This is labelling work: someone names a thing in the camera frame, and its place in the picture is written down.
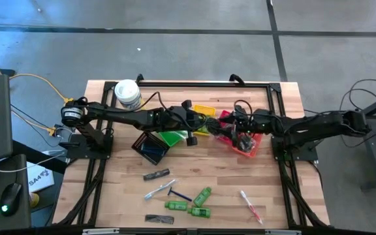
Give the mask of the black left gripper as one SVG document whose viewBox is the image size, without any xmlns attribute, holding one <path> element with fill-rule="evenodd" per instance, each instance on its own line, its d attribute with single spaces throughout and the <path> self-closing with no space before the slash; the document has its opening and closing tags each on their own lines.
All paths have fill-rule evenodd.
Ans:
<svg viewBox="0 0 376 235">
<path fill-rule="evenodd" d="M 174 126 L 177 131 L 195 132 L 205 126 L 206 115 L 190 109 L 192 107 L 191 100 L 183 101 L 181 106 L 182 107 L 170 107 L 164 111 L 165 114 L 176 123 Z M 195 146 L 197 144 L 197 137 L 189 136 L 187 138 L 188 146 Z"/>
</svg>

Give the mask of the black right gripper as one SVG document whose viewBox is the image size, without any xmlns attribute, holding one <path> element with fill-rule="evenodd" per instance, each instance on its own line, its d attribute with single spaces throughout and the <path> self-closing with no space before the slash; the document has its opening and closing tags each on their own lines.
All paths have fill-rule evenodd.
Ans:
<svg viewBox="0 0 376 235">
<path fill-rule="evenodd" d="M 235 123 L 238 133 L 237 148 L 251 149 L 252 139 L 244 133 L 271 134 L 274 131 L 274 117 L 269 110 L 257 109 L 252 114 L 236 110 L 222 117 L 223 123 Z"/>
</svg>

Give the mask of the blue disposable razor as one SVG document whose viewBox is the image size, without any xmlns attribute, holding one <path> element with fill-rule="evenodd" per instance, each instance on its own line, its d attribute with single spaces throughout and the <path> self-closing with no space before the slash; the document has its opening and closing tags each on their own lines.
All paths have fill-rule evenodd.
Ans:
<svg viewBox="0 0 376 235">
<path fill-rule="evenodd" d="M 142 151 L 146 154 L 158 155 L 158 156 L 163 156 L 165 153 L 164 149 L 162 148 L 142 148 Z"/>
<path fill-rule="evenodd" d="M 155 142 L 144 142 L 142 148 L 162 148 L 164 151 L 166 150 L 164 147 L 157 145 Z"/>
<path fill-rule="evenodd" d="M 192 202 L 192 201 L 193 201 L 193 200 L 192 200 L 191 198 L 189 198 L 188 196 L 185 196 L 185 195 L 183 195 L 183 194 L 181 194 L 181 193 L 178 193 L 178 192 L 174 191 L 174 190 L 172 189 L 172 187 L 169 188 L 167 195 L 169 196 L 169 195 L 171 195 L 171 194 L 176 195 L 176 196 L 178 196 L 178 197 L 180 197 L 180 198 L 183 198 L 183 199 L 185 199 L 185 200 L 187 200 L 187 201 L 189 201 L 189 202 Z"/>
</svg>

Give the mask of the blue toothbrush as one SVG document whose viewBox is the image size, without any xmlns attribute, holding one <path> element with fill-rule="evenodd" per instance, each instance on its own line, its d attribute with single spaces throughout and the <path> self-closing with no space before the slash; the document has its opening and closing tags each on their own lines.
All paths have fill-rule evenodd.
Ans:
<svg viewBox="0 0 376 235">
<path fill-rule="evenodd" d="M 177 180 L 176 180 L 176 179 L 173 179 L 173 180 L 169 181 L 168 183 L 159 186 L 157 189 L 155 189 L 155 190 L 149 192 L 148 194 L 146 194 L 146 195 L 144 196 L 144 200 L 149 200 L 149 199 L 153 198 L 153 196 L 155 195 L 155 193 L 158 193 L 159 191 L 162 191 L 162 190 L 164 190 L 164 189 L 167 189 L 167 188 L 171 187 L 171 186 L 174 185 L 176 182 L 177 182 Z"/>
</svg>

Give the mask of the yellow plastic basket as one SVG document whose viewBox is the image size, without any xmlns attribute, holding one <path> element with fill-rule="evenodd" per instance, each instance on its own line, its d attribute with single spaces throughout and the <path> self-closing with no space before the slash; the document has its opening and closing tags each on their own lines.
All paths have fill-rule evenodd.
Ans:
<svg viewBox="0 0 376 235">
<path fill-rule="evenodd" d="M 194 105 L 194 111 L 205 114 L 208 118 L 214 118 L 215 117 L 215 108 L 210 106 L 204 106 L 196 104 Z M 206 126 L 201 127 L 199 130 L 195 131 L 195 134 L 200 136 L 209 136 L 209 132 L 206 128 Z"/>
</svg>

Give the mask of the green plastic basket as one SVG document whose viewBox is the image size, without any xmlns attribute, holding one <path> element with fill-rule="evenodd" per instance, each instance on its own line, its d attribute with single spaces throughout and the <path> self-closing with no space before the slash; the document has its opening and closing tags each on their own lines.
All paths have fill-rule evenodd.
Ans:
<svg viewBox="0 0 376 235">
<path fill-rule="evenodd" d="M 178 142 L 181 142 L 182 140 L 185 140 L 184 138 L 181 138 L 180 136 L 176 135 L 174 131 L 160 132 L 159 136 L 170 147 L 174 146 Z"/>
</svg>

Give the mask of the orange plastic basket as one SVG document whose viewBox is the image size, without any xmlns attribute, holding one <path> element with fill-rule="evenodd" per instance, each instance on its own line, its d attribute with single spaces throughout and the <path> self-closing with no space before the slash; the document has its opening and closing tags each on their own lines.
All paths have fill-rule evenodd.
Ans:
<svg viewBox="0 0 376 235">
<path fill-rule="evenodd" d="M 254 158 L 255 155 L 257 154 L 257 151 L 259 149 L 261 140 L 262 140 L 262 135 L 261 134 L 252 134 L 251 136 L 252 139 L 252 147 L 251 149 L 238 149 L 237 145 L 232 148 L 233 151 L 236 153 L 239 153 L 240 155 L 246 156 L 248 158 Z"/>
</svg>

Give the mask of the black plastic basket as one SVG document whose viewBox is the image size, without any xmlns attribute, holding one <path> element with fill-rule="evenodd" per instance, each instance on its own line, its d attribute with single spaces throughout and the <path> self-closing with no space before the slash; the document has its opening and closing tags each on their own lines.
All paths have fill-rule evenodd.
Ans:
<svg viewBox="0 0 376 235">
<path fill-rule="evenodd" d="M 158 155 L 150 155 L 150 154 L 144 153 L 142 151 L 142 145 L 144 142 L 155 142 L 157 145 L 164 147 L 166 149 L 164 151 L 164 155 L 158 156 Z M 162 158 L 166 155 L 166 153 L 170 149 L 170 147 L 165 142 L 163 142 L 161 139 L 157 138 L 155 135 L 148 133 L 148 132 L 143 132 L 131 147 L 139 155 L 147 159 L 153 165 L 158 165 L 159 162 L 162 160 Z"/>
</svg>

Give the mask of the black wrapped comb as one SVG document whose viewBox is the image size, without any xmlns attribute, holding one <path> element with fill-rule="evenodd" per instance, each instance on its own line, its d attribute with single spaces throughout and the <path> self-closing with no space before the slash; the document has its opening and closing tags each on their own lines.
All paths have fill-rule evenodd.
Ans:
<svg viewBox="0 0 376 235">
<path fill-rule="evenodd" d="M 143 180 L 144 181 L 150 181 L 150 180 L 154 180 L 154 179 L 157 179 L 157 178 L 167 176 L 169 174 L 170 174 L 170 170 L 168 168 L 166 168 L 164 170 L 160 170 L 160 171 L 156 171 L 156 172 L 152 172 L 152 173 L 143 175 Z"/>
<path fill-rule="evenodd" d="M 145 222 L 164 223 L 164 224 L 168 224 L 168 225 L 173 225 L 174 224 L 174 218 L 172 216 L 167 216 L 167 215 L 147 214 L 147 215 L 145 215 Z"/>
</svg>

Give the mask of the Lysol wipes canister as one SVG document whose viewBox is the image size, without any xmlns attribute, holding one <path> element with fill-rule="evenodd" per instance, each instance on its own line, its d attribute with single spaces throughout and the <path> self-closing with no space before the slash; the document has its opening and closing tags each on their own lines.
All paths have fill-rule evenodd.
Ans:
<svg viewBox="0 0 376 235">
<path fill-rule="evenodd" d="M 133 80 L 119 81 L 114 88 L 114 94 L 122 107 L 128 110 L 134 110 L 141 106 L 142 96 L 140 88 Z"/>
</svg>

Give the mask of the green Pert shampoo bottle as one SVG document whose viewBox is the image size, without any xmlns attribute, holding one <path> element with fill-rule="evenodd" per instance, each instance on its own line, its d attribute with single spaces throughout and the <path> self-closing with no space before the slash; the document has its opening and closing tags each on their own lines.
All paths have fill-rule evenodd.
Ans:
<svg viewBox="0 0 376 235">
<path fill-rule="evenodd" d="M 211 210 L 209 208 L 191 207 L 187 209 L 187 213 L 195 217 L 210 218 Z"/>
<path fill-rule="evenodd" d="M 186 211 L 188 204 L 183 201 L 167 201 L 165 202 L 164 207 L 169 210 Z"/>
<path fill-rule="evenodd" d="M 212 189 L 210 187 L 203 188 L 203 190 L 201 190 L 201 192 L 193 200 L 194 205 L 200 208 L 211 195 L 211 191 Z"/>
</svg>

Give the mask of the white printed paper box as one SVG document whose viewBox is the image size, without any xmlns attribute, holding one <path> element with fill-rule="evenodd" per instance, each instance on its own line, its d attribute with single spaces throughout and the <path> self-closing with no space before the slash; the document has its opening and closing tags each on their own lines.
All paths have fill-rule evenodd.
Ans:
<svg viewBox="0 0 376 235">
<path fill-rule="evenodd" d="M 27 162 L 27 179 L 30 193 L 41 191 L 55 184 L 51 170 L 29 162 Z"/>
</svg>

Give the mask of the dark side desk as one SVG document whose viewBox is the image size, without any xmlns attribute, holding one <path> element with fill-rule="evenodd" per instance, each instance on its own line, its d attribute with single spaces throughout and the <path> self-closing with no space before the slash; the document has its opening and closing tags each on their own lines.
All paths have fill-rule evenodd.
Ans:
<svg viewBox="0 0 376 235">
<path fill-rule="evenodd" d="M 31 226 L 31 208 L 27 179 L 25 155 L 17 155 L 0 161 L 0 198 L 4 188 L 11 183 L 22 185 L 20 203 L 14 215 L 5 217 L 0 212 L 0 230 L 29 228 Z"/>
</svg>

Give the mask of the black computer mouse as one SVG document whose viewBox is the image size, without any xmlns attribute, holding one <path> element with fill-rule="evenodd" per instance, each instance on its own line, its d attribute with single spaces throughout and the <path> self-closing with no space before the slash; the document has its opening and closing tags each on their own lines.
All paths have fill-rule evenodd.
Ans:
<svg viewBox="0 0 376 235">
<path fill-rule="evenodd" d="M 9 217 L 16 213 L 20 203 L 21 191 L 22 185 L 19 183 L 11 183 L 4 188 L 0 198 L 0 212 L 2 216 Z"/>
</svg>

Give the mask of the black aluminium table frame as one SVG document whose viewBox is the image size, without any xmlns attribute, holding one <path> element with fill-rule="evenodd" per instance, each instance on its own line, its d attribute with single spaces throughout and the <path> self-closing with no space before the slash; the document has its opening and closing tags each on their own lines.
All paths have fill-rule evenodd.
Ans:
<svg viewBox="0 0 376 235">
<path fill-rule="evenodd" d="M 217 112 L 231 111 L 235 102 L 244 107 L 270 109 L 277 114 L 300 118 L 304 111 L 297 84 L 292 82 L 143 81 L 143 98 L 148 108 L 180 105 L 184 100 L 214 107 Z M 179 142 L 171 147 L 158 165 L 151 164 L 132 149 L 140 136 L 134 127 L 119 123 L 94 121 L 93 126 L 112 131 L 114 145 L 110 158 L 103 162 L 104 176 L 90 194 L 81 221 L 97 227 L 151 228 L 145 215 L 167 215 L 178 228 L 287 228 L 279 165 L 272 153 L 269 136 L 264 136 L 254 158 L 244 157 L 212 136 L 199 136 L 198 144 Z M 143 175 L 168 168 L 170 174 L 150 181 Z M 176 179 L 172 189 L 194 200 L 205 187 L 211 195 L 201 206 L 211 210 L 210 218 L 195 217 L 186 211 L 165 208 L 167 201 L 187 202 L 167 195 L 169 188 L 144 196 Z M 261 225 L 251 213 L 240 191 L 244 191 L 263 220 Z"/>
</svg>

